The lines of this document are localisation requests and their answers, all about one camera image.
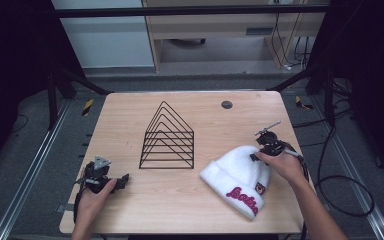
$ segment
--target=small round object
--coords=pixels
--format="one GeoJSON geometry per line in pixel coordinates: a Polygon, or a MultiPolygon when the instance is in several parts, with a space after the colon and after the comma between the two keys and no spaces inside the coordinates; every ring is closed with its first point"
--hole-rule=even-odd
{"type": "Polygon", "coordinates": [[[221,106],[224,108],[224,109],[231,109],[233,107],[233,103],[231,101],[223,101],[221,103],[221,106]]]}

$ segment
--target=white beanie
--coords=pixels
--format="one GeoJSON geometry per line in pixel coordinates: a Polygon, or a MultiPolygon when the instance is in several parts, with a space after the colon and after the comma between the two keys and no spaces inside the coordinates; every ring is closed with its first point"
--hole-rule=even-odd
{"type": "Polygon", "coordinates": [[[270,178],[270,167],[253,161],[254,146],[235,148],[216,161],[211,161],[201,178],[230,205],[253,220],[264,205],[263,194],[270,178]]]}

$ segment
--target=triangular wire rack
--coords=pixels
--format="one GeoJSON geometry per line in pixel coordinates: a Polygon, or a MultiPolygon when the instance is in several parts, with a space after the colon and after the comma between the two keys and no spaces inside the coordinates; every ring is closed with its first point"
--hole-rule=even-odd
{"type": "Polygon", "coordinates": [[[139,169],[193,168],[194,132],[163,101],[146,129],[139,169]]]}

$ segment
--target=red embroidered text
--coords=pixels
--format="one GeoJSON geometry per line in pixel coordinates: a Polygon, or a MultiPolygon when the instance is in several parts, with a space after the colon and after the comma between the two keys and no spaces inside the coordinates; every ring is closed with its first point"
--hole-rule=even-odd
{"type": "Polygon", "coordinates": [[[226,193],[226,197],[231,197],[233,199],[238,199],[239,201],[244,202],[257,216],[258,208],[255,206],[257,203],[255,202],[254,197],[248,197],[246,194],[241,194],[242,188],[235,187],[230,193],[226,193]]]}

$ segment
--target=wooden table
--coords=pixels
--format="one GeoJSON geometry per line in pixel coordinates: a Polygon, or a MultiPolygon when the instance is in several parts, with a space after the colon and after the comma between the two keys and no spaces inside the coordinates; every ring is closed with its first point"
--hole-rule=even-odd
{"type": "MultiPolygon", "coordinates": [[[[112,161],[108,176],[130,174],[124,190],[111,194],[94,225],[97,233],[202,234],[298,233],[303,218],[288,183],[272,171],[265,205],[250,221],[224,202],[200,177],[211,160],[241,145],[277,120],[279,139],[300,151],[282,98],[277,92],[164,92],[108,95],[82,168],[96,155],[112,161]],[[139,169],[144,136],[161,102],[167,102],[193,129],[193,169],[139,169]],[[223,101],[233,106],[225,109],[223,101]]],[[[69,203],[74,203],[78,185],[69,203]]],[[[66,211],[60,230],[71,233],[66,211]]]]}

